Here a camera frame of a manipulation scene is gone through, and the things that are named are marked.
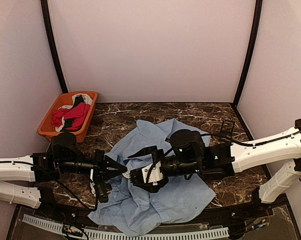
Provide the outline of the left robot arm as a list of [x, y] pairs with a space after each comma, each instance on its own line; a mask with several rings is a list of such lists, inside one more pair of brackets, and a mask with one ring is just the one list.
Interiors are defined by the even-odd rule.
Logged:
[[49, 188], [24, 187], [15, 181], [29, 183], [54, 181], [67, 192], [59, 181], [60, 175], [73, 173], [89, 177], [95, 199], [108, 201], [106, 181], [127, 172], [127, 167], [96, 150], [93, 157], [81, 152], [76, 146], [77, 138], [71, 132], [62, 132], [51, 139], [50, 149], [17, 158], [0, 158], [0, 200], [39, 209], [50, 218], [61, 214], [54, 193]]

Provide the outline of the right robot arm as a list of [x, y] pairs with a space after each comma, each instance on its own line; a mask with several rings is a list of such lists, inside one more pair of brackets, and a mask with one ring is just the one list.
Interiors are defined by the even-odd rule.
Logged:
[[184, 176], [189, 180], [199, 174], [204, 180], [220, 180], [236, 173], [283, 161], [283, 167], [265, 184], [253, 191], [245, 212], [256, 217], [301, 177], [301, 118], [294, 126], [276, 135], [256, 141], [240, 142], [222, 133], [217, 137], [226, 142], [205, 146], [204, 133], [181, 129], [169, 137], [171, 148], [164, 152], [156, 146], [145, 147], [131, 158], [151, 155], [153, 163], [130, 170], [131, 183], [150, 193], [157, 193], [170, 177]]

